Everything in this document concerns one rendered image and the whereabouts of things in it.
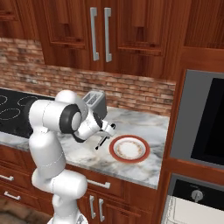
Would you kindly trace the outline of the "wooden base cupboard door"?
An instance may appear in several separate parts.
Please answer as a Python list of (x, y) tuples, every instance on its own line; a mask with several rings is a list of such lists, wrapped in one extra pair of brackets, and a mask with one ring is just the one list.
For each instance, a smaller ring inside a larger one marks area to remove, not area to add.
[(115, 201), (105, 197), (103, 212), (105, 221), (99, 224), (151, 224), (153, 204), (145, 199), (135, 198), (130, 202)]
[[(90, 204), (89, 204), (90, 195), (94, 196), (94, 211), (96, 213), (94, 219), (91, 218)], [(85, 195), (77, 200), (77, 204), (81, 213), (87, 218), (88, 224), (99, 224), (97, 196), (94, 192), (86, 191)]]

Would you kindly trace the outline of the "tall wooden oven cabinet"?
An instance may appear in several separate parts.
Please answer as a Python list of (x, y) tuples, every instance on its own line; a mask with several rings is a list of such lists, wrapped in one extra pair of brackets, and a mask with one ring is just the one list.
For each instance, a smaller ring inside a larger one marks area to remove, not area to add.
[(203, 70), (224, 73), (224, 0), (185, 0), (186, 15), (181, 25), (180, 50), (175, 74), (178, 77), (164, 157), (157, 188), (152, 224), (160, 224), (173, 173), (224, 186), (224, 168), (172, 158), (172, 142), (179, 114), (186, 71)]

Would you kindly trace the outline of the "wooden wall cupboard door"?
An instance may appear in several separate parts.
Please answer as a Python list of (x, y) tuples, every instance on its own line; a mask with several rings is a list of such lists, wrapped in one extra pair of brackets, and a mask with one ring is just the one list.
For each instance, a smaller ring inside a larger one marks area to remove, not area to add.
[(39, 40), (32, 0), (0, 0), (0, 38)]
[(174, 81), (186, 0), (101, 0), (111, 8), (109, 73)]
[(37, 0), (38, 28), (45, 63), (51, 66), (100, 70), (100, 15), (95, 18), (96, 51), (93, 61), (90, 7), (100, 0)]

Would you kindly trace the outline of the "silver oven knob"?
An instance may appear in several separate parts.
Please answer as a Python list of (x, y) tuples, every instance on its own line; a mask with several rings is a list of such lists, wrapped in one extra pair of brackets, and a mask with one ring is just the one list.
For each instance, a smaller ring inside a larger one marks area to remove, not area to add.
[(192, 192), (192, 199), (195, 203), (198, 203), (200, 200), (203, 199), (203, 192), (200, 190), (194, 190)]

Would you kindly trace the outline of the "red-rimmed white plate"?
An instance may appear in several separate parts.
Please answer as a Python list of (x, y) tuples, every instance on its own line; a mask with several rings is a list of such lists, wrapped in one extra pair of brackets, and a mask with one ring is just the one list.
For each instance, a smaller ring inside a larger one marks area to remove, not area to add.
[(116, 137), (108, 147), (111, 156), (122, 163), (135, 164), (144, 161), (151, 152), (149, 144), (139, 136)]

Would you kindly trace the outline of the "black hob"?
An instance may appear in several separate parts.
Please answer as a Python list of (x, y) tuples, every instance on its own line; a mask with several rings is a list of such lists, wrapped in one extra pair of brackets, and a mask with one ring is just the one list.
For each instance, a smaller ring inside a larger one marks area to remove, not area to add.
[(0, 88), (0, 131), (18, 137), (29, 138), (32, 127), (24, 115), (25, 104), (30, 100), (54, 100), (40, 94)]

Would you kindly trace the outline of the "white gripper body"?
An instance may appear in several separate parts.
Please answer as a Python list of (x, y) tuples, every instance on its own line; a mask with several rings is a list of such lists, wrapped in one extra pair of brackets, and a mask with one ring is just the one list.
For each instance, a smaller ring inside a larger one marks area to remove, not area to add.
[(112, 137), (116, 133), (115, 128), (116, 125), (114, 123), (105, 122), (99, 131), (99, 135), (101, 137)]

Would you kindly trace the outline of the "white oven with black panel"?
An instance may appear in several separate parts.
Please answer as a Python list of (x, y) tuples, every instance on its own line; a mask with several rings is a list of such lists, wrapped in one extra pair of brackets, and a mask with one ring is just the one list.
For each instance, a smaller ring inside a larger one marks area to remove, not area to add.
[[(203, 192), (198, 203), (194, 190)], [(224, 224), (224, 185), (172, 174), (160, 224)]]

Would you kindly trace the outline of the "grey toaster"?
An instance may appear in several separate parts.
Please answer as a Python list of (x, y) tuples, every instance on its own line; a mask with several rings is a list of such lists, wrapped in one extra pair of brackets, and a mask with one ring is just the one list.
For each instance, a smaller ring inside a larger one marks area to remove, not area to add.
[(107, 115), (106, 95), (101, 90), (89, 91), (82, 100), (92, 109), (101, 119)]

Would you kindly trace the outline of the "wooden drawer front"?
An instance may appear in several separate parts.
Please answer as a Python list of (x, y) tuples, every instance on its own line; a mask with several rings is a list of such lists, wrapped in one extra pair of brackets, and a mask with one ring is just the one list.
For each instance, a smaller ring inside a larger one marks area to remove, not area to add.
[(15, 169), (7, 168), (7, 167), (0, 165), (0, 174), (4, 175), (6, 177), (9, 177), (9, 176), (14, 177), (13, 181), (8, 181), (8, 180), (0, 178), (0, 180), (3, 181), (4, 183), (14, 185), (14, 186), (19, 186), (24, 189), (32, 188), (31, 176), (27, 173), (17, 171)]
[(110, 182), (111, 186), (109, 189), (101, 188), (98, 186), (88, 184), (88, 188), (98, 193), (107, 194), (112, 197), (123, 198), (123, 182), (118, 178), (113, 178), (108, 175), (100, 174), (96, 171), (90, 171), (84, 168), (73, 166), (70, 164), (66, 165), (66, 168), (70, 171), (78, 172), (83, 174), (87, 179), (91, 179), (100, 183)]
[[(9, 192), (9, 194), (14, 196), (18, 196), (18, 195), (21, 196), (21, 200), (15, 200), (15, 199), (11, 199), (9, 197), (4, 196), (5, 191)], [(0, 185), (0, 195), (9, 200), (13, 200), (17, 203), (24, 204), (28, 207), (38, 209), (39, 211), (46, 212), (48, 214), (51, 214), (53, 212), (53, 206), (50, 204), (49, 201), (44, 199), (39, 199), (28, 193), (8, 187), (7, 185)]]

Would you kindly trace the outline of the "grey built-in oven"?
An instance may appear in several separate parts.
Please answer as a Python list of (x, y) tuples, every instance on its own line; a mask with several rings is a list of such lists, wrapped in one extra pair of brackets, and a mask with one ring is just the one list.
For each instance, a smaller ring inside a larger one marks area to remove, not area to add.
[(170, 157), (224, 170), (224, 73), (186, 71)]

